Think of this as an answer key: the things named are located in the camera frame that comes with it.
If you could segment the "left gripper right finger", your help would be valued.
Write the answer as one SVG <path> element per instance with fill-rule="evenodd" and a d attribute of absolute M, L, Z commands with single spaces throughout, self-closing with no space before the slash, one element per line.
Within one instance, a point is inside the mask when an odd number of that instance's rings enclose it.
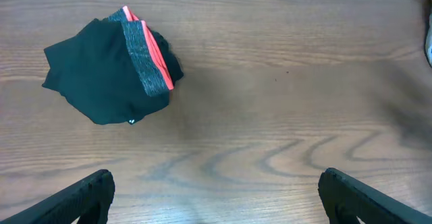
<path fill-rule="evenodd" d="M 331 224 L 429 224 L 431 217 L 335 169 L 322 172 L 318 192 Z"/>

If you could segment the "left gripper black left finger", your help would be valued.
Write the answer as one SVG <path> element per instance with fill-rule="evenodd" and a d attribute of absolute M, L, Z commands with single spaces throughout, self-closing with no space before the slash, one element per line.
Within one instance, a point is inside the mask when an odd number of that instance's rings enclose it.
<path fill-rule="evenodd" d="M 4 224 L 106 224 L 115 194 L 110 171 L 98 170 L 26 210 Z"/>

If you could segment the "black leggings red waistband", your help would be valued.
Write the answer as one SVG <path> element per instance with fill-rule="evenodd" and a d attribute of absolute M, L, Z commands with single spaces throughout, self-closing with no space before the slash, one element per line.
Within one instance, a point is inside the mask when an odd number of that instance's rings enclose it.
<path fill-rule="evenodd" d="M 135 124 L 164 109 L 184 76 L 169 43 L 128 6 L 45 48 L 43 87 L 99 125 Z"/>

